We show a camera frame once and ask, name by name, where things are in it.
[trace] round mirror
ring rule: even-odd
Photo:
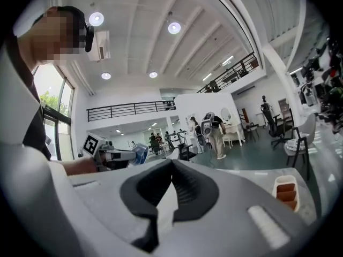
[[[224,121],[230,121],[231,119],[231,114],[227,108],[222,108],[220,115]]]

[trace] gray floor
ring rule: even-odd
[[[217,169],[228,170],[270,170],[291,167],[292,160],[286,165],[287,155],[283,145],[272,149],[270,142],[274,140],[268,134],[267,129],[257,129],[259,137],[254,132],[256,142],[248,137],[241,147],[238,141],[233,142],[232,149],[226,145],[226,158],[217,160],[214,152],[197,154],[191,159],[194,163]],[[334,136],[331,130],[325,126],[317,125],[314,143],[309,146],[310,156],[310,179],[307,186],[313,197],[317,216],[326,214],[337,197],[341,181],[343,180],[343,139],[339,135]],[[147,162],[161,159],[169,155],[162,154],[151,156]],[[297,159],[295,169],[306,180],[306,166],[301,157]]]

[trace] tree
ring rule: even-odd
[[[58,96],[49,96],[49,92],[46,91],[44,94],[39,96],[39,99],[41,100],[42,103],[48,105],[49,107],[53,109],[57,109],[57,104],[58,104]],[[68,106],[63,104],[61,102],[61,105],[59,106],[59,111],[63,115],[68,115]]]

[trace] balcony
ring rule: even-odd
[[[88,122],[120,116],[146,114],[149,112],[176,110],[174,101],[156,101],[109,105],[87,109]]]
[[[232,83],[243,78],[255,68],[258,67],[258,62],[253,53],[245,56],[242,60],[234,64],[231,68],[220,74],[217,78],[212,80],[208,85],[209,88],[203,87],[197,93],[219,92]]]

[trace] man's arm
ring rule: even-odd
[[[76,159],[74,161],[54,161],[61,164],[64,167],[66,174],[69,175],[78,175],[86,173],[95,173],[97,172],[96,164],[93,158],[83,157]]]
[[[223,130],[223,134],[226,134],[226,128],[223,122],[220,123],[221,129]]]

